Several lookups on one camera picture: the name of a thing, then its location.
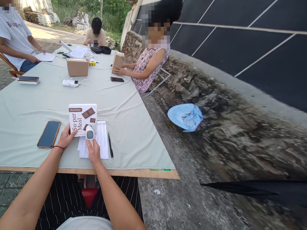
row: blue jeans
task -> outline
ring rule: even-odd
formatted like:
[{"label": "blue jeans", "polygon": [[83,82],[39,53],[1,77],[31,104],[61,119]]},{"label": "blue jeans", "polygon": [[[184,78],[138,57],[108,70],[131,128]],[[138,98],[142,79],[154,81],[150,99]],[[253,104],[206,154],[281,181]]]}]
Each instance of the blue jeans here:
[{"label": "blue jeans", "polygon": [[34,66],[36,66],[38,63],[32,63],[29,60],[25,60],[20,67],[20,71],[22,72],[28,72],[30,69],[32,69]]}]

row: person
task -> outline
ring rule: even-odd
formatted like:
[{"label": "person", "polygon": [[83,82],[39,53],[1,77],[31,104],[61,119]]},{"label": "person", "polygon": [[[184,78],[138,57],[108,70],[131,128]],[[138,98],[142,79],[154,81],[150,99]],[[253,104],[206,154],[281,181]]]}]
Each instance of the person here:
[{"label": "person", "polygon": [[27,72],[39,63],[32,46],[41,53],[45,49],[11,6],[10,0],[0,5],[0,52],[20,71]]},{"label": "person", "polygon": [[100,147],[87,140],[89,158],[101,189],[86,209],[76,174],[56,173],[64,149],[77,133],[68,124],[47,158],[0,219],[0,229],[146,229],[138,179],[111,177],[100,159]]},{"label": "person", "polygon": [[87,29],[85,32],[83,45],[94,45],[94,40],[97,40],[98,46],[106,46],[106,33],[101,27],[101,19],[98,17],[93,18],[92,28]]},{"label": "person", "polygon": [[146,92],[154,77],[167,61],[170,49],[168,31],[172,23],[179,19],[182,10],[182,0],[162,0],[152,10],[148,22],[148,47],[133,64],[116,66],[117,75],[127,75],[132,78],[139,93]]}]

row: white t-shirt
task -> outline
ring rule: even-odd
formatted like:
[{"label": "white t-shirt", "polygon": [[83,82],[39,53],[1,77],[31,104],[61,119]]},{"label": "white t-shirt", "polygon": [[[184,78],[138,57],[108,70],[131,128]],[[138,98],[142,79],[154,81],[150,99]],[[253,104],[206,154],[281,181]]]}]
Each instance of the white t-shirt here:
[{"label": "white t-shirt", "polygon": [[67,219],[57,230],[114,230],[109,220],[102,217],[82,216]]},{"label": "white t-shirt", "polygon": [[[35,52],[28,41],[32,33],[18,13],[7,13],[0,9],[0,37],[5,38],[5,44],[17,51],[35,55]],[[25,59],[11,57],[5,54],[7,59],[20,70]]]}]

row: floral dress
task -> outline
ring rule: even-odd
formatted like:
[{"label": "floral dress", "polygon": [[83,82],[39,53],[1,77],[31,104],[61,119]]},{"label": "floral dress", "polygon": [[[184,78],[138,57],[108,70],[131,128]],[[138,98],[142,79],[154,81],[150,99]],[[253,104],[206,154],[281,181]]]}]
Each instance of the floral dress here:
[{"label": "floral dress", "polygon": [[139,93],[144,93],[146,92],[151,83],[154,81],[154,77],[157,75],[158,71],[161,69],[162,65],[167,61],[169,57],[169,47],[165,48],[145,48],[143,53],[138,59],[138,62],[134,68],[133,72],[136,73],[142,73],[145,69],[146,66],[150,60],[150,58],[156,54],[159,50],[165,49],[165,56],[160,65],[152,72],[152,74],[147,78],[147,79],[136,79],[136,78],[131,78],[133,83],[135,84],[136,89],[139,91]]}]

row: bracelet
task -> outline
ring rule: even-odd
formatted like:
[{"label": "bracelet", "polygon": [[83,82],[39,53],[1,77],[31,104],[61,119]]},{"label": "bracelet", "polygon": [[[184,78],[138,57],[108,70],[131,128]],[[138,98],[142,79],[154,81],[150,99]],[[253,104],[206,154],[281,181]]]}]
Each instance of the bracelet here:
[{"label": "bracelet", "polygon": [[63,151],[64,151],[64,149],[65,149],[65,148],[63,148],[63,147],[61,147],[61,146],[57,146],[57,145],[52,146],[52,148],[54,148],[54,147],[59,147],[59,148],[63,149]]}]

